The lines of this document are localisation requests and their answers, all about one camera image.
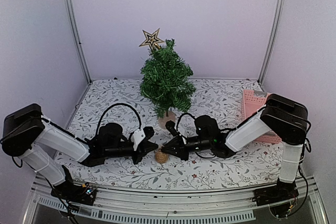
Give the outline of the gold star tree topper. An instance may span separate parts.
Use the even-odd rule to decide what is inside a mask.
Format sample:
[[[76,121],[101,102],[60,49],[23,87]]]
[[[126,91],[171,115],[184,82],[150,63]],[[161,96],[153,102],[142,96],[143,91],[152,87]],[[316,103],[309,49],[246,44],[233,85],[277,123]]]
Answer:
[[[165,43],[164,40],[159,38],[160,28],[155,30],[153,33],[149,33],[145,30],[142,30],[142,32],[145,36],[145,40],[141,42],[139,47],[149,46],[150,50],[160,49],[161,48],[160,44]]]

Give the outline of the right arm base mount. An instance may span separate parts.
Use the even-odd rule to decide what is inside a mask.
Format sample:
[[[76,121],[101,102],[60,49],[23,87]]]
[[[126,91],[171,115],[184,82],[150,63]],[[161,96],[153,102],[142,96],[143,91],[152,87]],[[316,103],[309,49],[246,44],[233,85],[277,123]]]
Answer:
[[[284,183],[278,179],[275,186],[254,190],[252,202],[255,202],[257,206],[264,206],[286,201],[284,204],[278,204],[270,208],[273,216],[285,218],[292,212],[298,196],[295,182]]]

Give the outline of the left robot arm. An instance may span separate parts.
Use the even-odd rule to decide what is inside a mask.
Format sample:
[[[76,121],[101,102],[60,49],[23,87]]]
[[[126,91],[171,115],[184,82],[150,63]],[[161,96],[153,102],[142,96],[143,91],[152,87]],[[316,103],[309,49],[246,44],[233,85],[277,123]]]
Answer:
[[[41,148],[46,145],[86,167],[103,165],[105,160],[131,157],[134,164],[142,161],[158,145],[150,142],[154,135],[151,126],[139,126],[129,137],[118,123],[98,124],[92,139],[81,139],[45,117],[40,105],[33,103],[4,119],[2,150],[18,157],[35,172],[46,177],[67,200],[78,195],[78,188],[68,178],[68,171],[53,162]]]

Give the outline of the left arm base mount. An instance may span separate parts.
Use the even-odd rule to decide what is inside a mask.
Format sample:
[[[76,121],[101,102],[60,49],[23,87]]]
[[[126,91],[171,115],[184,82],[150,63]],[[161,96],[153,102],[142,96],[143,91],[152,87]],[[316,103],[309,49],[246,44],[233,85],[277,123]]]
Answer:
[[[51,195],[69,202],[76,202],[88,206],[93,206],[96,199],[97,188],[88,185],[75,185],[70,182],[63,182],[58,186],[54,186]]]

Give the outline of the small green christmas tree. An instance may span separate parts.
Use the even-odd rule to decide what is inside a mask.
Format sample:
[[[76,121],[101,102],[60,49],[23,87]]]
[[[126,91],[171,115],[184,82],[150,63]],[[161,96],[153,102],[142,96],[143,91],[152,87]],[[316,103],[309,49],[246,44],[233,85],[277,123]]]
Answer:
[[[166,122],[176,119],[173,109],[186,113],[191,108],[196,91],[190,81],[193,70],[175,51],[172,38],[162,48],[149,51],[140,72],[143,75],[140,93],[154,105],[159,127],[166,129]]]

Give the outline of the front aluminium rail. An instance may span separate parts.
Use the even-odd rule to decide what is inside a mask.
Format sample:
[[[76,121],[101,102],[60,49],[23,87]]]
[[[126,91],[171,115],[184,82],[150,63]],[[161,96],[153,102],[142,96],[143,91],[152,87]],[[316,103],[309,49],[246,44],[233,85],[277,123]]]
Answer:
[[[330,223],[313,177],[297,179],[293,215],[281,217],[286,202],[259,206],[256,186],[212,190],[156,190],[99,185],[91,206],[51,196],[37,177],[24,223]]]

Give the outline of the pink plastic basket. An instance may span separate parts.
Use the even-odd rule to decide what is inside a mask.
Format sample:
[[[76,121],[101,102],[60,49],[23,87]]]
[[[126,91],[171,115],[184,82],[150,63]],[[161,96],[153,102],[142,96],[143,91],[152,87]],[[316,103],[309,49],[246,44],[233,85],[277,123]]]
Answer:
[[[270,93],[257,90],[243,90],[243,97],[241,102],[242,120],[250,117],[253,113],[259,110],[266,102]],[[268,132],[256,139],[257,142],[278,144],[281,138],[274,132]]]

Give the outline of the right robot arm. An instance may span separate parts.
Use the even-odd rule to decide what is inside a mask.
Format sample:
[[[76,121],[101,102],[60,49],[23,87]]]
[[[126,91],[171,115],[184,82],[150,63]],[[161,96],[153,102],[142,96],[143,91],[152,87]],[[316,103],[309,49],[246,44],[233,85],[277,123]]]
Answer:
[[[221,130],[217,121],[201,115],[194,120],[196,135],[186,137],[172,121],[166,129],[173,138],[161,151],[187,161],[191,151],[210,150],[216,157],[228,158],[266,133],[273,132],[284,144],[279,184],[271,190],[276,201],[291,194],[301,160],[307,133],[311,128],[305,105],[277,94],[271,94],[266,103],[237,127]]]

